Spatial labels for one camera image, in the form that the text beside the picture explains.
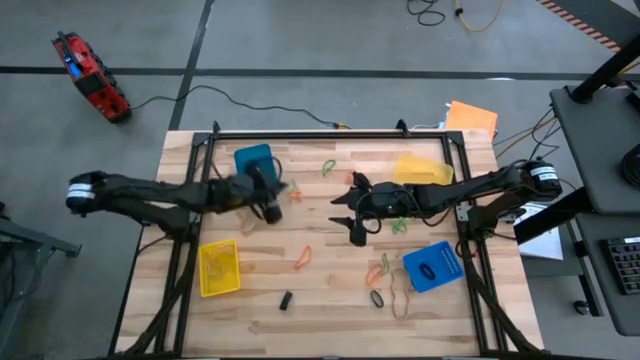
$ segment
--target blue basket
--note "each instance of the blue basket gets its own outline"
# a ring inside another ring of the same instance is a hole
[[[269,181],[276,181],[276,168],[273,165],[273,155],[271,147],[268,144],[260,144],[236,150],[233,154],[236,162],[236,171],[238,174],[246,174],[246,169],[252,162],[258,162],[260,170],[265,174]]]
[[[448,241],[442,241],[405,255],[402,262],[409,273],[413,287],[419,293],[464,276],[458,257]]]

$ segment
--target keyboard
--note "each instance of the keyboard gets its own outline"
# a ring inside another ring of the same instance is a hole
[[[602,240],[602,246],[620,292],[640,294],[640,238]]]

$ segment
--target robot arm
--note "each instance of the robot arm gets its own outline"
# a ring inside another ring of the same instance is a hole
[[[189,212],[220,214],[250,206],[269,224],[276,223],[282,213],[275,199],[285,187],[280,181],[265,180],[259,167],[249,175],[180,185],[94,171],[69,181],[66,205],[72,213],[83,217],[96,211],[110,211],[143,225],[157,224],[170,238],[178,239],[187,232]],[[177,206],[160,207],[150,202]]]
[[[529,201],[551,201],[562,193],[562,187],[551,164],[541,160],[518,161],[496,172],[452,185],[405,184],[384,182],[371,185],[363,174],[354,176],[354,185],[332,204],[346,204],[355,212],[355,219],[330,218],[347,226],[349,239],[356,246],[366,245],[366,234],[380,231],[380,220],[412,217],[427,221],[434,215],[449,211],[457,204],[480,197],[503,194],[487,206],[475,206],[468,211],[469,234],[481,237],[493,231],[498,218]],[[378,228],[364,226],[365,220],[377,220]]]

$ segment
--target red battery charger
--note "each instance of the red battery charger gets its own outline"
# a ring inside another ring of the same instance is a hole
[[[76,33],[62,31],[51,42],[73,84],[107,120],[117,123],[131,116],[131,105],[116,79],[87,42]]]

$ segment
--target green rubber band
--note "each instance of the green rubber band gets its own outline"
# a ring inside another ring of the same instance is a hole
[[[334,166],[336,166],[335,160],[331,159],[331,160],[325,161],[324,164],[322,164],[322,177],[327,176],[329,171],[331,171],[331,169],[333,169]]]
[[[382,275],[386,275],[389,273],[389,260],[387,259],[387,253],[382,254],[382,267],[384,270],[382,271]]]
[[[396,235],[397,233],[405,233],[407,232],[407,223],[406,223],[406,219],[401,217],[398,218],[398,220],[396,220],[393,224],[391,224],[391,232],[393,233],[393,235]]]

